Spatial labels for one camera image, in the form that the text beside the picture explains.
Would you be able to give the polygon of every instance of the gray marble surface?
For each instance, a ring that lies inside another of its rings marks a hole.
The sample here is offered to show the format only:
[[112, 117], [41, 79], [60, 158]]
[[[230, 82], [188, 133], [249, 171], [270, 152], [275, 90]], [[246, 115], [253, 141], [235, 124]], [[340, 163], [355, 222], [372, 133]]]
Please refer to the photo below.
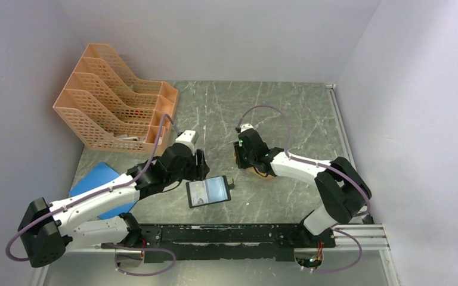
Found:
[[[291, 153], [332, 160], [344, 156], [339, 126], [336, 124], [324, 84], [291, 82], [171, 81], [179, 90], [174, 117], [181, 130], [199, 133], [197, 148], [205, 150], [209, 177], [234, 178], [232, 200], [208, 206], [188, 207], [185, 183], [174, 191], [139, 201], [131, 213], [140, 223], [287, 223], [299, 222], [320, 204], [314, 185], [289, 178], [266, 180], [236, 168], [232, 143], [241, 115], [255, 104], [280, 107], [289, 117]], [[271, 147], [284, 147], [286, 125], [269, 108], [250, 112], [243, 123], [251, 123]], [[145, 154], [84, 149], [76, 172], [77, 183], [99, 162], [119, 173], [148, 159]]]

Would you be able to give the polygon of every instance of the tablet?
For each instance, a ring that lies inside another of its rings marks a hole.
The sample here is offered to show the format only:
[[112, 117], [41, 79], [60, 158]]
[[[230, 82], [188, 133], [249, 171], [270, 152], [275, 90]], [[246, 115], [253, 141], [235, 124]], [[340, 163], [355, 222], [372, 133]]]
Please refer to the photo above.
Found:
[[187, 182], [187, 196], [190, 208], [231, 200], [229, 184], [225, 176]]

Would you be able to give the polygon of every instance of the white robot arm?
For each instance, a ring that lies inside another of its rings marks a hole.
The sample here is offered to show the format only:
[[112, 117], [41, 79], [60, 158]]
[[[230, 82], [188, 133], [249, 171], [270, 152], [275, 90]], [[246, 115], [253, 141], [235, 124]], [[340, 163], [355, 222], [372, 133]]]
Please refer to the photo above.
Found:
[[[302, 220], [313, 235], [319, 235], [335, 224], [348, 223], [372, 196], [350, 162], [343, 157], [322, 161], [294, 155], [292, 160], [282, 148], [269, 149], [252, 125], [243, 124], [237, 131], [239, 140], [233, 145], [239, 168], [252, 167], [266, 176], [289, 177], [317, 186], [323, 204]], [[367, 198], [339, 173], [357, 184]]]

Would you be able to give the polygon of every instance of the purple cable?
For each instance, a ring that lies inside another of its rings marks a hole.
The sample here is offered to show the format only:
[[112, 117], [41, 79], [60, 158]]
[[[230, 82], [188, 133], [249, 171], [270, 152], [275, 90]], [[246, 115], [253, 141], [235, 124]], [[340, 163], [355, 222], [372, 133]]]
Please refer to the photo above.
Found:
[[[164, 120], [168, 118], [169, 121], [171, 122], [171, 125], [175, 128], [177, 134], [180, 134], [180, 130], [178, 129], [178, 127], [175, 125], [175, 123], [173, 122], [173, 120], [171, 119], [171, 117], [168, 115], [168, 114], [164, 114], [161, 118], [160, 118], [160, 123], [159, 123], [159, 133], [157, 134], [157, 136], [155, 137], [155, 142], [153, 144], [153, 148], [152, 148], [152, 151], [151, 151], [151, 154], [150, 154], [150, 158], [148, 158], [148, 161], [145, 165], [145, 167], [143, 168], [143, 170], [141, 170], [141, 172], [132, 180], [130, 180], [129, 182], [126, 182], [126, 183], [122, 183], [120, 185], [116, 185], [116, 186], [113, 186], [112, 189], [118, 189], [118, 188], [122, 188], [122, 187], [125, 187], [125, 186], [128, 186], [134, 182], [136, 182], [148, 169], [148, 167], [150, 166], [151, 162], [152, 162], [152, 159], [153, 159], [153, 156], [155, 154], [155, 151], [157, 150], [157, 146], [159, 145], [159, 138], [160, 138], [160, 132], [162, 131], [162, 126], [164, 125]], [[101, 189], [97, 192], [93, 192], [92, 194], [90, 195], [86, 195], [76, 201], [73, 201], [69, 204], [66, 205], [66, 208], [69, 209], [77, 204], [80, 204], [80, 203], [83, 203], [84, 201], [86, 200], [89, 200], [90, 198], [93, 198], [97, 195], [100, 195], [104, 192], [107, 192], [107, 191], [110, 191], [110, 188], [104, 188], [104, 189]], [[10, 241], [8, 242], [8, 244], [6, 245], [6, 256], [8, 256], [9, 259], [11, 260], [14, 260], [14, 261], [28, 261], [29, 258], [20, 258], [20, 257], [16, 257], [14, 256], [13, 254], [11, 254], [11, 246], [13, 245], [13, 243], [15, 242], [15, 240], [17, 240], [21, 235], [23, 235], [25, 232], [27, 232], [28, 230], [30, 230], [32, 227], [34, 227], [35, 225], [37, 225], [38, 223], [42, 222], [43, 220], [51, 217], [51, 216], [54, 216], [56, 215], [57, 213], [60, 213], [64, 211], [64, 209], [62, 207], [56, 209], [56, 210], [53, 210], [53, 211], [50, 211], [49, 213], [35, 219], [34, 221], [32, 221], [30, 224], [24, 226], [24, 228], [22, 228], [21, 230], [19, 230], [15, 235], [13, 235], [13, 237], [10, 239]]]
[[171, 257], [173, 257], [173, 261], [171, 262], [171, 264], [160, 270], [160, 271], [157, 271], [157, 272], [153, 272], [153, 273], [133, 273], [133, 272], [127, 272], [127, 271], [124, 271], [122, 270], [122, 268], [120, 268], [118, 266], [118, 262], [117, 262], [117, 256], [115, 256], [114, 258], [114, 262], [115, 262], [115, 270], [124, 274], [124, 275], [129, 275], [129, 276], [138, 276], [138, 277], [147, 277], [147, 276], [155, 276], [155, 275], [158, 275], [158, 274], [161, 274], [161, 273], [164, 273], [168, 270], [170, 270], [173, 266], [175, 266], [175, 263], [177, 262], [177, 256], [175, 255], [175, 253], [173, 253], [173, 251], [170, 251], [169, 249], [164, 249], [164, 248], [153, 248], [153, 247], [150, 247], [150, 248], [132, 248], [132, 247], [125, 247], [125, 246], [120, 246], [120, 245], [116, 245], [116, 244], [113, 244], [113, 243], [106, 243], [105, 245], [107, 246], [110, 246], [110, 247], [113, 247], [113, 248], [117, 248], [117, 249], [124, 249], [124, 250], [141, 250], [141, 251], [150, 251], [150, 252], [165, 252], [165, 253], [169, 253], [171, 255]]
[[[316, 163], [316, 162], [313, 162], [313, 161], [310, 161], [310, 160], [306, 160], [306, 159], [302, 159], [302, 158], [296, 158], [294, 157], [291, 153], [289, 153], [289, 139], [290, 139], [290, 123], [289, 123], [289, 119], [287, 118], [287, 116], [285, 115], [285, 113], [283, 113], [279, 108], [273, 106], [273, 105], [270, 105], [270, 104], [259, 104], [259, 105], [255, 105], [253, 107], [251, 107], [250, 109], [248, 109], [245, 113], [243, 113], [242, 115], [242, 118], [240, 118], [240, 121], [238, 121], [238, 126], [237, 128], [239, 128], [241, 125], [242, 125], [242, 122], [243, 122], [243, 119], [244, 117], [252, 110], [258, 108], [258, 107], [268, 107], [268, 108], [272, 108], [276, 111], [278, 111], [281, 116], [285, 119], [285, 124], [287, 125], [287, 140], [285, 141], [285, 148], [283, 148], [283, 151], [285, 153], [285, 155], [291, 159], [291, 160], [294, 160], [294, 161], [297, 161], [297, 162], [301, 162], [301, 163], [305, 163], [305, 164], [310, 164], [310, 165], [313, 165], [313, 166], [317, 166], [317, 167], [322, 167], [322, 168], [325, 168], [325, 169], [328, 169], [330, 171], [333, 171], [335, 172], [336, 174], [340, 175], [342, 178], [344, 178], [345, 180], [347, 180], [350, 184], [352, 184], [355, 189], [357, 189], [357, 191], [361, 194], [361, 196], [363, 196], [364, 198], [364, 202], [366, 203], [366, 206], [367, 206], [367, 209], [365, 212], [362, 212], [362, 213], [359, 213], [357, 214], [356, 216], [363, 216], [367, 213], [369, 213], [370, 211], [370, 200], [366, 194], [366, 192], [364, 192], [364, 190], [359, 186], [357, 185], [356, 182], [354, 182], [354, 180], [352, 180], [349, 176], [345, 175], [344, 173], [342, 173], [340, 170], [334, 168], [334, 167], [331, 167], [329, 165], [325, 165], [325, 164], [322, 164], [322, 163]], [[336, 232], [339, 232], [343, 235], [346, 235], [347, 237], [351, 238], [352, 240], [355, 241], [355, 243], [357, 244], [357, 247], [359, 248], [359, 256], [357, 257], [357, 259], [352, 262], [351, 264], [345, 266], [345, 267], [342, 267], [342, 268], [337, 268], [337, 269], [328, 269], [328, 270], [314, 270], [314, 272], [321, 272], [321, 273], [333, 273], [333, 272], [339, 272], [339, 271], [343, 271], [343, 270], [347, 270], [351, 267], [354, 267], [357, 263], [359, 263], [359, 261], [361, 261], [361, 258], [363, 256], [363, 248], [361, 247], [361, 244], [359, 243], [359, 241], [357, 241], [357, 239], [355, 237], [353, 237], [352, 235], [350, 234], [347, 234], [346, 232], [344, 231], [340, 231], [340, 230], [337, 230], [337, 229], [332, 229], [333, 231], [336, 231]]]

